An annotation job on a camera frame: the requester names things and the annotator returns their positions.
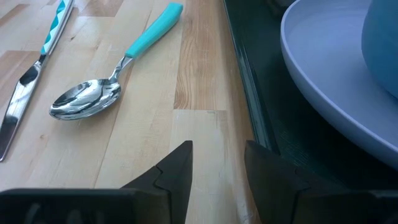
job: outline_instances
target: butcher block countertop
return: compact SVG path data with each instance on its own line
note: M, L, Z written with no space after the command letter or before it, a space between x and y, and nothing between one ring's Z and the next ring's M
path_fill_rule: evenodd
M123 94L90 118L58 121L69 88L109 77L169 0L76 0L22 123L0 163L0 190L111 188L193 141L186 223L258 223L244 169L251 125L222 0L176 0L177 24L121 75ZM36 61L55 0L0 0L0 116Z

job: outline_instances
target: wood grain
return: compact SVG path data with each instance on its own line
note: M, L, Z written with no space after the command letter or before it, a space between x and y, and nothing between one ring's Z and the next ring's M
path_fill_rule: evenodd
M194 171L187 223L259 223L244 170L252 139L222 0L178 0L177 24L120 78L122 96L79 121L51 103L85 80L108 77L171 0L75 0L5 162L0 190L120 188L185 140ZM37 59L58 2L0 0L0 116Z

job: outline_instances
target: dark surface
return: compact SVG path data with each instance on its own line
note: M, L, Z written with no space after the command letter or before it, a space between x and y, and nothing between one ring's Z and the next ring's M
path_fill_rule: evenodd
M348 190L289 163L254 141L246 143L244 163L264 224L398 222L396 190Z
M279 42L286 8L273 0L224 3L255 140L349 189L398 189L398 173L330 126L295 86Z
M185 141L122 189L14 189L0 193L0 223L185 223L192 184Z

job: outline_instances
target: spoon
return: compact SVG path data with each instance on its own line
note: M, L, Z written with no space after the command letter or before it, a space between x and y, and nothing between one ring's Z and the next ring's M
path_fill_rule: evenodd
M50 115L60 120L82 119L96 114L120 96L121 71L159 40L178 21L183 6L170 3L156 21L130 46L109 78L85 81L62 94L50 108Z

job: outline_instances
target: knife handle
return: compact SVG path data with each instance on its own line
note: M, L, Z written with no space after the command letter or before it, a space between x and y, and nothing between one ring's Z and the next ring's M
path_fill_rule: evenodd
M180 18L183 6L171 2L156 21L131 45L125 56L137 58L156 40L159 40Z
M55 18L51 23L50 32L45 39L44 45L41 50L42 55L50 55L58 39L61 36L62 30L65 27L66 21L72 11L74 0L61 0Z

